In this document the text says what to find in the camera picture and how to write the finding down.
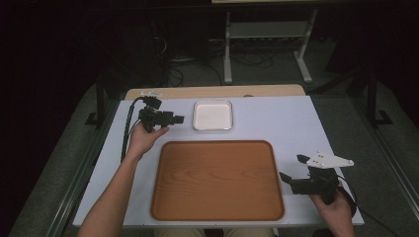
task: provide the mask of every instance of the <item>brown tray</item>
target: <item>brown tray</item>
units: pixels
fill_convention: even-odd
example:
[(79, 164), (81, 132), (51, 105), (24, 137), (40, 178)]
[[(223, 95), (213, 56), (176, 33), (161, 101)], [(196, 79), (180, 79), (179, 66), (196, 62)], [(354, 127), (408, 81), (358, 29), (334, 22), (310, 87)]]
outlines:
[(278, 220), (284, 211), (269, 142), (170, 141), (162, 147), (155, 219)]

